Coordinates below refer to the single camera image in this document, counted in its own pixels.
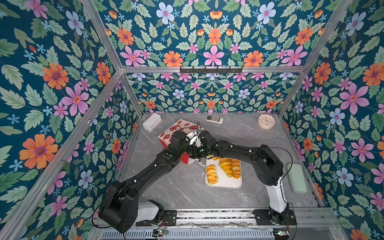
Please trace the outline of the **red white paper bag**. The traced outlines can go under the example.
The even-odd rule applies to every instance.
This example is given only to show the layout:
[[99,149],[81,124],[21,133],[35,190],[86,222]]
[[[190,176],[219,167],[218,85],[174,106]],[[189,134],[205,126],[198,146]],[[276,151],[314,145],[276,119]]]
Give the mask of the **red white paper bag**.
[[201,158],[207,155],[204,153],[203,144],[199,139],[203,130],[198,124],[179,119],[165,129],[158,136],[158,140],[164,149],[172,146],[178,148],[180,153],[183,152],[180,161],[189,166],[194,162],[199,162]]

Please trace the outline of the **pale cream bread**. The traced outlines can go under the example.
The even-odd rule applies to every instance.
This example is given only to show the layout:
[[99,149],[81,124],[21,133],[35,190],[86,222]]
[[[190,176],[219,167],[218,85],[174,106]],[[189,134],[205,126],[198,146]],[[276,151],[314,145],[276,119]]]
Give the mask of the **pale cream bread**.
[[228,158],[220,159],[219,166],[228,178],[233,177],[233,164],[231,159],[228,159]]

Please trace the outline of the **long twisted bread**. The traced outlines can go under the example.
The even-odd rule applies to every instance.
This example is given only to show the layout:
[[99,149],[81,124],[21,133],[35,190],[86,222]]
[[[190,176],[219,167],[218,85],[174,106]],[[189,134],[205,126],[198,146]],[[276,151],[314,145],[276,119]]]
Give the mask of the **long twisted bread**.
[[232,161],[233,178],[239,179],[241,177],[241,161],[236,159],[231,159],[231,161]]

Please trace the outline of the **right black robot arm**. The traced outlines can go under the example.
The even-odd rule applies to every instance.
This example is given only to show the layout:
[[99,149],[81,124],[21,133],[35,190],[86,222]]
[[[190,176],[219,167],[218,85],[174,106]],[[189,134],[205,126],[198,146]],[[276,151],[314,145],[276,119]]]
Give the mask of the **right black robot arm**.
[[270,147],[246,147],[217,141],[208,131],[203,131],[192,141],[187,153],[193,159],[230,158],[252,165],[257,178],[267,188],[270,201],[267,219],[276,225],[286,220],[290,207],[283,187],[284,165]]

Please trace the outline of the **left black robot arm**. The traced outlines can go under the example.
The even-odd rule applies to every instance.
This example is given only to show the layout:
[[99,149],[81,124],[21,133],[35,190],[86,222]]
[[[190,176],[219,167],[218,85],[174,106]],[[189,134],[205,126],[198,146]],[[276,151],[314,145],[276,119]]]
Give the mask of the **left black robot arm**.
[[110,184],[98,207],[99,219],[123,234],[136,223],[146,222],[156,226],[163,221],[164,207],[154,200],[140,203],[141,195],[160,177],[176,167],[184,153],[197,153],[199,131],[187,134],[177,131],[171,143],[156,155],[155,160],[135,176]]

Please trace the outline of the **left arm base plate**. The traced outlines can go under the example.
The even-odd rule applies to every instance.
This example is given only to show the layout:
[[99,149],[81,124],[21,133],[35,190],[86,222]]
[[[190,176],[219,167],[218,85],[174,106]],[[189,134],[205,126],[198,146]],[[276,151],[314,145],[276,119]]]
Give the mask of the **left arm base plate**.
[[146,220],[135,223],[136,227],[160,227],[165,225],[166,227],[174,227],[177,222],[176,210],[164,210],[162,213],[157,214],[153,220]]

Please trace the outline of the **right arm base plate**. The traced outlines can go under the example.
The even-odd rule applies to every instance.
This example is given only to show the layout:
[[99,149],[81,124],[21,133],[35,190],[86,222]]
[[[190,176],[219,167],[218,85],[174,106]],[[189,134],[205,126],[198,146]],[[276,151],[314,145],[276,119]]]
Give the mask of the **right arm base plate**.
[[253,210],[252,213],[255,215],[257,225],[259,226],[295,226],[297,224],[296,216],[294,211],[291,209],[288,209],[282,213],[278,213],[270,209],[260,209]]

